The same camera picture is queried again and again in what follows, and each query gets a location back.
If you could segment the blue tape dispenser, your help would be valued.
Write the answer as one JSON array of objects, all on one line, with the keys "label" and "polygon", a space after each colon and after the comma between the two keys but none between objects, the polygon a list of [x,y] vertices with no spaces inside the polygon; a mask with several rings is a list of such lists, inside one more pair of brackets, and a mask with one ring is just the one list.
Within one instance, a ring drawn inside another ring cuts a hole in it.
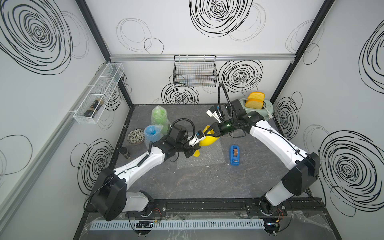
[{"label": "blue tape dispenser", "polygon": [[239,166],[240,165],[240,148],[237,145],[231,145],[230,151],[230,164],[232,166]]}]

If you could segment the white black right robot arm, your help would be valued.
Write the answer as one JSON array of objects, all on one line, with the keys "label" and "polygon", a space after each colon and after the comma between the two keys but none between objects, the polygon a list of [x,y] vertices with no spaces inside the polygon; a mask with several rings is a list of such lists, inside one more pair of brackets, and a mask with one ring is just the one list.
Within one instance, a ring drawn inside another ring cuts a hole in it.
[{"label": "white black right robot arm", "polygon": [[289,170],[282,179],[261,197],[261,212],[271,216],[278,205],[292,196],[301,195],[319,178],[320,157],[316,153],[308,154],[298,148],[277,132],[265,118],[255,111],[247,112],[240,101],[235,100],[225,105],[226,115],[219,105],[207,111],[209,117],[216,122],[204,131],[206,136],[221,137],[235,130],[243,130],[246,134],[258,139],[267,146]]}]

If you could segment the yellow plastic wine glass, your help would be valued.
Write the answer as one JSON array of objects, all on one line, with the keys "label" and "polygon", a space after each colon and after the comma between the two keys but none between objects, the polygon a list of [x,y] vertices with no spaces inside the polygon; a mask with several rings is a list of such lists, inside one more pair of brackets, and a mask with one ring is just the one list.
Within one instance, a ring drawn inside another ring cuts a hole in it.
[{"label": "yellow plastic wine glass", "polygon": [[213,143],[215,143],[219,138],[220,138],[220,137],[215,138],[215,137],[208,137],[208,136],[206,136],[206,138],[205,138],[203,141],[199,142],[198,144],[199,144],[201,147],[210,146],[210,145],[212,145]]}]

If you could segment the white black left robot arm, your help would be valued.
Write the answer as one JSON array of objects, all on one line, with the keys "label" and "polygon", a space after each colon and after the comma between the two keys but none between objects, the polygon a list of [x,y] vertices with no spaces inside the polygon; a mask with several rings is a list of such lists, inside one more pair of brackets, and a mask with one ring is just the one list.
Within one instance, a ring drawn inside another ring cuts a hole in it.
[{"label": "white black left robot arm", "polygon": [[129,192],[129,188],[149,170],[161,165],[175,153],[192,156],[200,149],[205,137],[174,141],[170,137],[150,143],[149,149],[130,163],[114,170],[102,170],[91,190],[85,206],[91,205],[106,221],[114,220],[120,213],[138,212],[149,216],[154,208],[153,198],[144,191]]}]

